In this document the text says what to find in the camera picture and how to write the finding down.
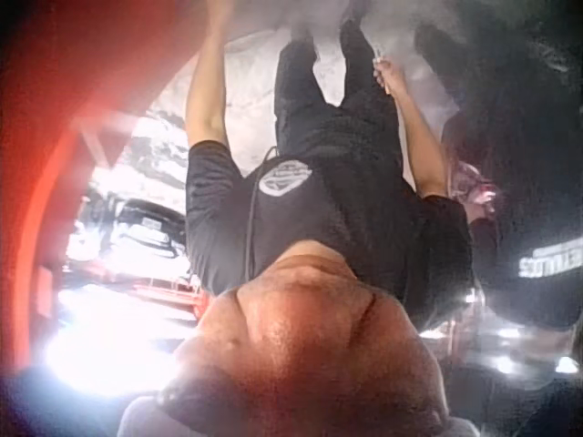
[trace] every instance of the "red object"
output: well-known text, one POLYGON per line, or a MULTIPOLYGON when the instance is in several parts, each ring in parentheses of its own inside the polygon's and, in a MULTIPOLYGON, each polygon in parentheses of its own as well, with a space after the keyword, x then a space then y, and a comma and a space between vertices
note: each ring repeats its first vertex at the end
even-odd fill
POLYGON ((204 30, 204 11, 193 7, 202 2, 30 3, 3 47, 0 76, 4 372, 29 363, 33 272, 50 269, 58 287, 67 235, 95 166, 77 121, 92 126, 114 162, 133 126, 113 132, 107 120, 143 114, 196 52, 204 30))

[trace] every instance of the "person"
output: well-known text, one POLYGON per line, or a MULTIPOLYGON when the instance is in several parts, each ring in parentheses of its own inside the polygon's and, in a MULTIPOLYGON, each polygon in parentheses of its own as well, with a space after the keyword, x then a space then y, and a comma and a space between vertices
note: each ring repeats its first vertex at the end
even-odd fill
POLYGON ((497 315, 570 330, 583 313, 580 96, 491 7, 451 6, 465 43, 431 24, 414 43, 460 107, 443 142, 501 190, 496 214, 468 214, 475 275, 497 315))
MULTIPOLYGON (((312 72, 310 34, 296 26, 275 84, 279 156, 244 178, 225 128, 233 8, 208 3, 186 115, 188 252, 216 298, 175 352, 176 379, 132 405, 119 435, 459 430, 418 331, 472 288, 469 235, 403 72, 373 63, 365 8, 352 2, 340 34, 345 96, 333 107, 312 72), (416 193, 402 176, 397 107, 416 193)), ((465 428, 456 435, 475 435, 465 428)))

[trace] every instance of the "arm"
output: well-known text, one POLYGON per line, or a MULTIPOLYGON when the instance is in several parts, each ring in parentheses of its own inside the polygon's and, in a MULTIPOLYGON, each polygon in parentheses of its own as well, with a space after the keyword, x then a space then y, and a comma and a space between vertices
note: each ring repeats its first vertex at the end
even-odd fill
POLYGON ((392 63, 374 63, 375 76, 387 94, 393 96, 404 120, 409 162, 421 198, 447 196, 447 161, 442 145, 427 125, 406 87, 403 72, 392 63))
POLYGON ((232 0, 208 0, 209 23, 199 52, 186 105, 189 144, 214 140, 227 146, 225 129, 225 35, 233 9, 232 0))

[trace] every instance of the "car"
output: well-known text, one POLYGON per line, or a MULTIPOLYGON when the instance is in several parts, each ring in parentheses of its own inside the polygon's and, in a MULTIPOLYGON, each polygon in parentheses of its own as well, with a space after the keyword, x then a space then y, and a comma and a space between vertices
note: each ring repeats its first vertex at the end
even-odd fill
POLYGON ((188 275, 185 219, 147 200, 120 200, 104 224, 100 258, 115 280, 152 278, 174 282, 188 275))

